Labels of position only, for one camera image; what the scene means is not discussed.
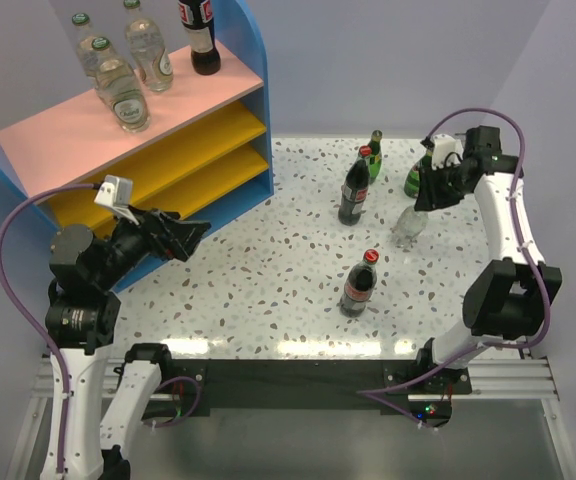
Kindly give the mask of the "clear soda bottle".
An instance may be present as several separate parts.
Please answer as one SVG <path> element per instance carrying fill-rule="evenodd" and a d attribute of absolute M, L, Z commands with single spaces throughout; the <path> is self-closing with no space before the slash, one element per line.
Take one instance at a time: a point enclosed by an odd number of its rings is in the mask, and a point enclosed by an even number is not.
<path fill-rule="evenodd" d="M 84 12 L 75 13 L 71 17 L 71 21 L 77 31 L 76 54 L 79 62 L 95 93 L 100 99 L 103 99 L 95 77 L 95 72 L 100 64 L 99 52 L 92 47 L 92 42 L 98 37 L 98 34 L 92 27 L 89 15 Z"/>
<path fill-rule="evenodd" d="M 95 37 L 91 47 L 97 56 L 97 91 L 117 123 L 127 132 L 147 129 L 149 109 L 131 65 L 106 37 Z"/>
<path fill-rule="evenodd" d="M 429 215 L 425 211 L 417 211 L 413 205 L 406 207 L 392 227 L 394 244 L 405 248 L 412 245 L 428 224 Z"/>

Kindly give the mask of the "clear soda bottle shelved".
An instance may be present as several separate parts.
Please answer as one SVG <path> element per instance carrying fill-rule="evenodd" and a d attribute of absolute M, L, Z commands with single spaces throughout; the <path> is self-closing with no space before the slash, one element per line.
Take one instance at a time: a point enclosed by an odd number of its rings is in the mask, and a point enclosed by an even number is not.
<path fill-rule="evenodd" d="M 124 36 L 142 83 L 155 93 L 168 90 L 173 67 L 158 25 L 143 13 L 139 0 L 123 0 L 122 4 L 128 15 Z"/>

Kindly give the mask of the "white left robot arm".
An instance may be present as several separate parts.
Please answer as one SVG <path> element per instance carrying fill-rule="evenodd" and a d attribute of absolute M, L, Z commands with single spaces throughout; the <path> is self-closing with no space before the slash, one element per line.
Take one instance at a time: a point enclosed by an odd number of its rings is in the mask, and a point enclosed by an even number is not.
<path fill-rule="evenodd" d="M 104 379 L 121 302 L 115 285 L 148 256 L 187 261 L 210 229 L 208 221 L 135 210 L 106 239 L 82 224 L 53 237 L 45 324 L 56 351 L 53 404 L 43 479 L 127 479 L 130 448 L 150 397 L 175 380 L 167 345 L 134 345 L 119 370 L 108 408 Z"/>

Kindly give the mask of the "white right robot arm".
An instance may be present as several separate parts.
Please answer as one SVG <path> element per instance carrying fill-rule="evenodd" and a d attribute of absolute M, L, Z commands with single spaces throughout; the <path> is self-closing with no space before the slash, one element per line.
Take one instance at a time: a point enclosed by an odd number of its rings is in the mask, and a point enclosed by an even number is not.
<path fill-rule="evenodd" d="M 463 140 L 431 132 L 423 142 L 414 209 L 431 212 L 474 196 L 487 238 L 489 262 L 464 295 L 462 317 L 418 353 L 407 387 L 437 392 L 484 351 L 539 344 L 561 285 L 532 235 L 524 203 L 523 157 L 503 152 L 500 130 L 478 126 Z"/>

